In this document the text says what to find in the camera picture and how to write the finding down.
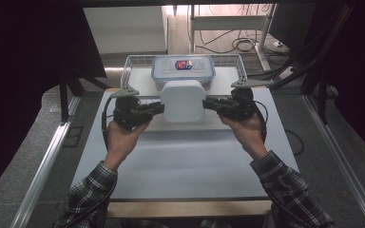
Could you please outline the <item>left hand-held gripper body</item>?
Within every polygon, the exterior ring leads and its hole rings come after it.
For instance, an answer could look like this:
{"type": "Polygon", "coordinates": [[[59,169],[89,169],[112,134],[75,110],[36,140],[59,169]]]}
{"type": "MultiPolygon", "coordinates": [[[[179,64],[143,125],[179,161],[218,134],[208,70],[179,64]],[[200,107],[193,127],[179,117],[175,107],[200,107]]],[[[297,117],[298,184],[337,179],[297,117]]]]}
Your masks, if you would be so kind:
{"type": "Polygon", "coordinates": [[[113,121],[128,131],[146,123],[144,113],[139,110],[138,94],[139,92],[136,89],[124,86],[110,95],[110,99],[115,99],[113,121]]]}

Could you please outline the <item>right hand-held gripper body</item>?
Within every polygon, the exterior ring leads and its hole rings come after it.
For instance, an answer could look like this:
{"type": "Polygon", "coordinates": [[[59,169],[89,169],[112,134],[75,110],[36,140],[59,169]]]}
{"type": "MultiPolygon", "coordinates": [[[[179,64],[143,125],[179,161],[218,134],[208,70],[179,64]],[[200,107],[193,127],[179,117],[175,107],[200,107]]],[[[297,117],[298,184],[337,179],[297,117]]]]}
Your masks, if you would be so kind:
{"type": "Polygon", "coordinates": [[[232,99],[228,100],[227,107],[222,111],[222,116],[234,121],[243,121],[251,118],[255,113],[263,121],[268,121],[268,111],[265,108],[266,116],[263,117],[254,101],[252,88],[258,86],[268,86],[270,82],[261,80],[238,79],[231,86],[232,99]]]}

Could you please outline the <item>white wire shelf rack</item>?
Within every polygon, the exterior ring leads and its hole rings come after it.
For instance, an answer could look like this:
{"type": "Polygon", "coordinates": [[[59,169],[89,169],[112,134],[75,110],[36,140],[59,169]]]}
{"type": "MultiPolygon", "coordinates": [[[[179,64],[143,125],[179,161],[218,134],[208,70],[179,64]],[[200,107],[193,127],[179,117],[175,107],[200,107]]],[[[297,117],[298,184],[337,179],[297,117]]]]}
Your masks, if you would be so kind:
{"type": "MultiPolygon", "coordinates": [[[[205,97],[228,97],[231,94],[232,84],[238,79],[246,79],[247,74],[241,57],[238,54],[209,55],[212,58],[216,75],[205,90],[205,97]]],[[[143,100],[150,102],[161,101],[161,90],[158,90],[151,78],[152,60],[156,56],[131,55],[125,63],[125,70],[121,83],[131,86],[139,91],[143,100]]],[[[222,124],[218,115],[212,110],[204,110],[203,118],[193,123],[170,123],[165,120],[163,114],[153,118],[149,129],[151,131],[163,130],[208,130],[221,129],[222,124]]]]}

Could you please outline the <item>white square lidded box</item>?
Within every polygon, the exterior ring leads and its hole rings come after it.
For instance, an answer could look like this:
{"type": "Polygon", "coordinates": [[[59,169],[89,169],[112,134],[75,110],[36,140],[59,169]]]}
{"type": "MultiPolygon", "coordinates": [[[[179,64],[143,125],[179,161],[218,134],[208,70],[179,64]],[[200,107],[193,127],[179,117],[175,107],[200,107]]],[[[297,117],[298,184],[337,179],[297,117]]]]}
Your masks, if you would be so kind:
{"type": "Polygon", "coordinates": [[[161,91],[163,117],[170,123],[193,123],[204,116],[205,90],[196,80],[170,81],[161,91]]]}

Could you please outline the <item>clear lidded food container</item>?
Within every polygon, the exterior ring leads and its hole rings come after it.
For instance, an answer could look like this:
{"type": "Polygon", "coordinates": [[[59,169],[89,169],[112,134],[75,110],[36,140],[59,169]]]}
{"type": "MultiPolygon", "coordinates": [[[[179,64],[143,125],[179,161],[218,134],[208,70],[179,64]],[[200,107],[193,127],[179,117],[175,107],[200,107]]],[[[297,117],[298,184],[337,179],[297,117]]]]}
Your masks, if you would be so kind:
{"type": "Polygon", "coordinates": [[[166,82],[196,80],[208,90],[216,75],[209,55],[160,55],[152,60],[151,78],[158,90],[166,82]]]}

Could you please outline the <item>person's left hand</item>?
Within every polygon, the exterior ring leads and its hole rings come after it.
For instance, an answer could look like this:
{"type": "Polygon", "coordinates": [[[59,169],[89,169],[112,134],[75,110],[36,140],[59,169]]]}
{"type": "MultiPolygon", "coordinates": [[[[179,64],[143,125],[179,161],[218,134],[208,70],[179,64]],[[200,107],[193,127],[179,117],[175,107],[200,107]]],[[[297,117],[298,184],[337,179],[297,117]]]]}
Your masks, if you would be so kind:
{"type": "Polygon", "coordinates": [[[117,123],[110,122],[107,127],[108,148],[104,165],[116,171],[121,163],[135,148],[140,135],[148,128],[149,123],[143,123],[133,130],[121,128],[117,123]]]}

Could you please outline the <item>person's right hand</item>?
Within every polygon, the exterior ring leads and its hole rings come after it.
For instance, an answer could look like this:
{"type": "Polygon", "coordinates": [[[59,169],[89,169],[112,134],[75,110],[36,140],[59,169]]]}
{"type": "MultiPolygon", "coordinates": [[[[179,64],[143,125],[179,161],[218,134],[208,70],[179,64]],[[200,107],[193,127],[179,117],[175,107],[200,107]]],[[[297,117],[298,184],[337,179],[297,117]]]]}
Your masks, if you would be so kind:
{"type": "Polygon", "coordinates": [[[244,121],[234,121],[220,116],[221,122],[228,125],[242,148],[250,155],[254,161],[258,161],[267,156],[268,151],[261,136],[261,123],[257,114],[244,121]]]}

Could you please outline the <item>white power strip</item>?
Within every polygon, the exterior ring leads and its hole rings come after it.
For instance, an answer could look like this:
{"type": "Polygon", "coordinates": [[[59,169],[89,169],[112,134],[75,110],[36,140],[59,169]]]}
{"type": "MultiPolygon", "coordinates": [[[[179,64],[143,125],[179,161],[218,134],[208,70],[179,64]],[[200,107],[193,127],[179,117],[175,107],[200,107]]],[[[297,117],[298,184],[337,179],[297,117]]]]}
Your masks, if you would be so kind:
{"type": "Polygon", "coordinates": [[[280,75],[279,75],[279,78],[281,80],[287,78],[288,76],[290,76],[292,73],[294,73],[296,71],[296,69],[293,67],[293,66],[289,66],[287,67],[286,69],[284,69],[280,75]]]}

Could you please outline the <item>black metal stand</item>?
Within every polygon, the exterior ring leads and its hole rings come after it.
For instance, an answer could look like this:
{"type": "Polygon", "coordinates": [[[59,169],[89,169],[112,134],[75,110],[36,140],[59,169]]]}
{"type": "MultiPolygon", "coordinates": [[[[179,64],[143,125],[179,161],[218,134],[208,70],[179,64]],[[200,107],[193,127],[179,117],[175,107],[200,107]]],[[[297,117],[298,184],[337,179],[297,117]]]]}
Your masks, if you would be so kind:
{"type": "Polygon", "coordinates": [[[354,8],[355,2],[340,0],[340,5],[338,6],[337,11],[334,13],[332,22],[329,24],[328,32],[323,31],[321,33],[321,36],[324,37],[324,41],[317,49],[314,59],[301,67],[299,70],[290,74],[288,77],[275,82],[270,86],[270,88],[273,90],[280,89],[290,82],[293,82],[300,76],[306,75],[303,83],[300,86],[300,93],[302,95],[311,95],[316,86],[318,86],[317,116],[324,124],[327,123],[326,100],[328,79],[325,74],[323,64],[326,62],[327,55],[331,47],[333,46],[337,36],[340,34],[354,8]]]}
{"type": "Polygon", "coordinates": [[[60,74],[59,79],[61,124],[65,124],[70,119],[67,90],[70,89],[72,95],[76,97],[81,97],[85,93],[85,89],[83,88],[80,79],[84,79],[102,90],[109,89],[109,85],[78,70],[65,70],[60,74]]]}

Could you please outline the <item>white cabinet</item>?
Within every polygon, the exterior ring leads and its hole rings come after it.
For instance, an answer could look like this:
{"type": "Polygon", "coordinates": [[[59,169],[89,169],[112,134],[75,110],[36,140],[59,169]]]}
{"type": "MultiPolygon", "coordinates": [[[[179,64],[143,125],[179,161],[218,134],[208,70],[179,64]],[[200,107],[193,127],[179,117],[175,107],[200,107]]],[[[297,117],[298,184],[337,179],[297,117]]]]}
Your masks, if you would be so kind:
{"type": "Polygon", "coordinates": [[[100,54],[166,52],[163,7],[84,8],[100,54]]]}

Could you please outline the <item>black curtain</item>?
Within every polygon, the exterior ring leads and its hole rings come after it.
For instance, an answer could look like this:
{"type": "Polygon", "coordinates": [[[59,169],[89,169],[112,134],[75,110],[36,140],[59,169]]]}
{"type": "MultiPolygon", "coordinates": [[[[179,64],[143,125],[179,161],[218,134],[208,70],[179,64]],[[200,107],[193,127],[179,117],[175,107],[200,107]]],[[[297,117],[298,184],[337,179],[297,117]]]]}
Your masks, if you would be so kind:
{"type": "Polygon", "coordinates": [[[43,94],[64,77],[104,77],[79,6],[0,0],[0,177],[27,136],[43,94]]]}

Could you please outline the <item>white metal desk frame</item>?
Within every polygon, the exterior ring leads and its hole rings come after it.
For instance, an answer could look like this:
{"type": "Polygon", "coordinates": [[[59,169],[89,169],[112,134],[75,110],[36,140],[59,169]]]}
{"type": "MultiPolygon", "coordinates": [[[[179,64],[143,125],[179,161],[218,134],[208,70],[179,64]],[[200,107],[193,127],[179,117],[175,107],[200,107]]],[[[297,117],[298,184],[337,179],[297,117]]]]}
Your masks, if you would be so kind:
{"type": "Polygon", "coordinates": [[[261,37],[254,49],[264,72],[271,70],[263,47],[269,31],[277,4],[273,4],[266,15],[237,15],[237,16],[196,16],[195,6],[191,5],[189,15],[190,45],[189,52],[195,52],[196,30],[260,30],[261,37]]]}

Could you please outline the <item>aluminium rail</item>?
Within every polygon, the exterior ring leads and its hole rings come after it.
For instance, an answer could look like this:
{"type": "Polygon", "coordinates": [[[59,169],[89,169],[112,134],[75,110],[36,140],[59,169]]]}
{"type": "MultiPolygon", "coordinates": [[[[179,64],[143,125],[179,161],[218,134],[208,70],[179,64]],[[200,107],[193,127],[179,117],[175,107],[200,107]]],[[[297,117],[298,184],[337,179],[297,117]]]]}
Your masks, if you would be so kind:
{"type": "Polygon", "coordinates": [[[69,117],[59,124],[55,134],[53,135],[48,149],[43,157],[40,165],[34,175],[34,178],[29,186],[25,197],[20,204],[20,207],[10,225],[10,228],[26,228],[36,203],[44,189],[47,182],[50,170],[55,163],[56,157],[60,151],[66,134],[69,130],[70,124],[73,121],[75,111],[81,102],[79,97],[73,97],[70,104],[67,106],[69,117]]]}
{"type": "Polygon", "coordinates": [[[311,113],[315,123],[317,124],[317,128],[321,132],[324,141],[327,143],[329,150],[334,157],[334,160],[336,161],[336,164],[343,178],[346,180],[347,185],[353,193],[355,200],[365,217],[365,187],[362,185],[359,178],[356,176],[354,169],[351,167],[348,160],[346,159],[343,150],[338,144],[330,127],[328,126],[328,124],[324,123],[318,116],[317,105],[313,101],[313,97],[311,95],[302,95],[302,99],[306,103],[309,112],[311,113]]]}

